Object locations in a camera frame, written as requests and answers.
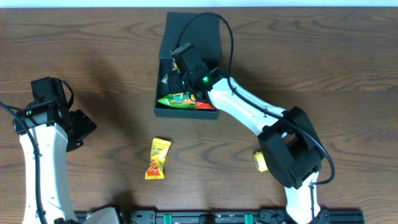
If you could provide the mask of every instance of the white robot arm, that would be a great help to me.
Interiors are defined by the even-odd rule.
[[[69,102],[62,83],[72,93]],[[16,114],[8,109],[25,155],[23,224],[78,223],[70,200],[66,154],[82,146],[96,125],[80,110],[69,112],[73,92],[66,82],[50,77],[34,80],[32,92],[34,102],[25,109]],[[115,208],[108,207],[88,215],[85,223],[119,224],[119,217]]]
[[[210,70],[191,43],[177,47],[171,56],[180,74],[169,74],[170,91],[189,91],[248,127],[260,142],[270,173],[285,186],[287,213],[299,224],[311,222],[320,211],[316,185],[324,155],[317,148],[322,145],[307,115],[297,107],[286,111],[266,103],[229,74]],[[288,134],[295,137],[285,143]]]
[[[273,114],[283,116],[283,108],[270,105],[250,92],[240,87],[233,78],[230,78],[231,84],[236,91],[245,97],[245,99],[257,104],[261,108],[267,109]],[[257,110],[251,105],[243,101],[237,94],[234,94],[228,85],[227,78],[222,78],[213,85],[213,89],[208,92],[210,101],[214,107],[223,110],[238,121],[248,127],[256,136],[263,132],[265,126],[272,126],[278,119],[271,116],[266,116],[262,111]],[[318,172],[312,173],[304,181],[300,188],[285,187],[287,198],[287,213],[298,223],[309,223],[312,220],[312,205],[314,205],[314,215],[317,216],[320,211],[320,206],[317,203],[316,188],[311,197],[310,184],[317,181]]]

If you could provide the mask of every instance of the colorful snack wrapper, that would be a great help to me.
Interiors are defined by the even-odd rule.
[[[178,66],[175,62],[172,62],[172,71],[178,71],[178,73],[181,73],[180,70],[178,69]]]
[[[208,103],[195,101],[195,97],[189,93],[169,94],[157,101],[169,107],[181,110],[215,110],[215,108]]]
[[[161,81],[161,82],[167,85],[168,82],[169,82],[169,75],[166,74],[166,75],[162,78],[162,81]]]
[[[154,138],[150,150],[149,166],[145,172],[146,180],[164,179],[163,167],[171,144],[169,141]]]

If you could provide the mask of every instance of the wood grain surface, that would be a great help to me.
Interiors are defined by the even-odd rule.
[[[272,104],[304,109],[336,164],[318,188],[330,208],[398,223],[398,9],[1,9],[0,100],[24,107],[30,81],[75,91],[98,129],[67,154],[75,210],[117,200],[159,210],[283,207],[284,188],[254,167],[253,133],[152,111],[167,11],[213,11],[233,28],[233,77]],[[221,29],[224,58],[229,38]],[[20,223],[25,166],[12,118],[0,110],[0,223]],[[144,180],[153,137],[172,140],[164,180]],[[330,169],[324,161],[320,179]]]

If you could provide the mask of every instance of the snack package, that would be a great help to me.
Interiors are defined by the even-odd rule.
[[[181,110],[215,110],[215,108],[208,103],[196,102],[194,95],[190,95],[189,93],[169,94],[157,101],[169,107]]]
[[[163,167],[171,144],[169,141],[154,138],[150,150],[149,166],[145,172],[146,180],[164,179]]]
[[[169,75],[166,74],[166,75],[162,78],[161,82],[167,85],[167,84],[169,83]]]
[[[178,71],[178,73],[181,73],[180,70],[178,69],[177,64],[176,64],[174,61],[172,62],[172,71],[173,71],[173,72],[174,72],[174,71]]]

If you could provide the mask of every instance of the cable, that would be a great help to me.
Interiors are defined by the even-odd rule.
[[[224,19],[224,17],[222,17],[221,15],[219,15],[219,14],[217,14],[217,13],[214,13],[214,12],[203,12],[203,13],[199,13],[199,14],[195,15],[194,17],[192,17],[192,18],[185,24],[184,28],[181,30],[180,36],[178,37],[178,41],[177,41],[177,46],[176,46],[176,48],[179,47],[180,41],[181,41],[181,38],[182,38],[182,35],[184,34],[184,32],[185,32],[185,30],[187,29],[187,27],[188,27],[194,20],[198,19],[198,18],[201,17],[201,16],[215,16],[215,17],[219,18],[220,20],[222,20],[222,21],[224,22],[225,26],[228,28],[229,36],[231,37],[231,50],[230,50],[230,53],[229,53],[229,65],[228,65],[228,76],[229,76],[229,74],[231,73],[232,57],[233,57],[233,54],[234,54],[234,37],[233,37],[233,34],[232,34],[232,29],[231,29],[231,27],[229,26],[229,24],[228,24],[228,22],[226,21],[226,19]]]
[[[67,81],[62,80],[61,82],[62,82],[62,83],[68,88],[68,90],[70,91],[70,99],[69,99],[68,104],[67,104],[68,108],[70,109],[70,108],[72,107],[73,101],[75,100],[75,96],[73,95],[73,90],[72,90],[72,88],[70,88],[70,85],[67,83]]]
[[[6,105],[8,108],[12,109],[12,110],[20,110],[20,108],[16,107],[16,106],[8,106]]]
[[[22,128],[24,129],[24,131],[26,132],[26,134],[28,135],[28,137],[32,143],[33,154],[35,157],[35,197],[36,197],[36,207],[37,207],[36,214],[39,217],[41,224],[47,224],[47,222],[44,218],[44,210],[42,207],[42,194],[40,193],[40,156],[41,155],[40,155],[39,148],[37,147],[37,144],[35,143],[35,140],[34,140],[32,134],[30,133],[29,129],[27,128],[26,124],[24,124],[18,118],[18,116],[12,110],[10,110],[10,108],[8,106],[6,106],[1,101],[0,101],[0,106],[3,107],[9,114],[11,114],[11,116],[14,117],[16,122],[18,122],[22,126]]]
[[[313,186],[313,184],[310,184],[309,185],[309,187],[310,187],[310,194],[311,194],[311,216],[312,216],[312,223],[314,223],[314,219],[315,219],[315,205],[314,205],[314,202],[313,202],[313,190],[314,190],[314,186]]]
[[[334,165],[333,159],[330,157],[328,151],[327,151],[317,140],[315,140],[311,135],[309,135],[309,133],[308,133],[307,131],[304,131],[302,128],[298,127],[298,126],[297,126],[296,124],[294,124],[293,122],[290,122],[289,120],[287,120],[287,119],[285,119],[285,118],[283,118],[283,117],[280,117],[280,116],[278,116],[278,115],[276,115],[276,114],[270,113],[270,112],[267,111],[267,109],[261,108],[260,106],[258,106],[258,105],[256,105],[255,103],[251,102],[250,100],[248,100],[247,98],[245,98],[244,96],[242,96],[242,95],[236,90],[236,88],[234,88],[234,87],[232,86],[232,84],[231,84],[231,67],[232,67],[232,59],[233,59],[233,52],[234,52],[234,37],[233,37],[232,29],[231,29],[231,27],[229,26],[227,20],[226,20],[224,17],[222,17],[221,15],[216,14],[216,13],[214,13],[214,12],[203,12],[203,13],[200,13],[200,14],[195,15],[194,17],[192,17],[192,18],[185,24],[184,28],[182,29],[182,31],[181,31],[181,33],[180,33],[180,36],[178,37],[177,47],[180,45],[181,38],[182,38],[184,32],[186,31],[187,27],[188,27],[195,19],[198,19],[198,18],[201,17],[201,16],[215,16],[215,17],[219,18],[220,20],[222,20],[222,21],[224,22],[225,26],[228,28],[229,36],[230,36],[230,38],[231,38],[231,50],[230,50],[230,53],[229,53],[227,80],[228,80],[228,86],[229,86],[229,88],[231,89],[231,91],[232,91],[234,94],[236,94],[236,96],[238,96],[240,99],[242,99],[244,102],[246,102],[247,104],[251,105],[251,106],[254,107],[255,109],[257,109],[257,110],[263,112],[264,114],[269,115],[269,116],[271,116],[271,117],[273,117],[273,118],[275,118],[275,119],[278,119],[279,121],[284,122],[285,124],[289,125],[290,127],[292,127],[292,128],[294,128],[294,129],[298,130],[299,132],[301,132],[301,134],[304,134],[304,135],[306,135],[308,138],[310,138],[310,139],[317,145],[317,148],[321,151],[321,153],[326,157],[326,159],[327,159],[328,162],[329,162],[330,169],[331,169],[330,177],[329,177],[327,180],[323,180],[323,181],[320,181],[320,182],[314,182],[314,183],[311,183],[311,184],[312,184],[312,185],[322,185],[322,184],[330,183],[330,182],[335,178],[335,172],[336,172],[336,171],[335,171],[335,165]]]

